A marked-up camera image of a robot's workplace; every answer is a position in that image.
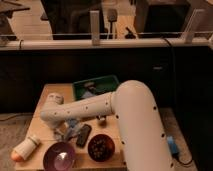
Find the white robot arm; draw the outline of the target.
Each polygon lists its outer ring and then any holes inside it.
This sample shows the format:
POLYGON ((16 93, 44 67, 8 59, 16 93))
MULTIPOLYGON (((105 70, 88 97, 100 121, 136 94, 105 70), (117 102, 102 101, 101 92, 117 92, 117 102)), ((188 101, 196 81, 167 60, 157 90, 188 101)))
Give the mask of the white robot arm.
POLYGON ((111 114, 117 119, 128 171, 175 171, 155 98, 140 81, 125 81, 114 92, 66 104, 62 95, 50 93, 40 117, 54 129, 67 119, 111 114))

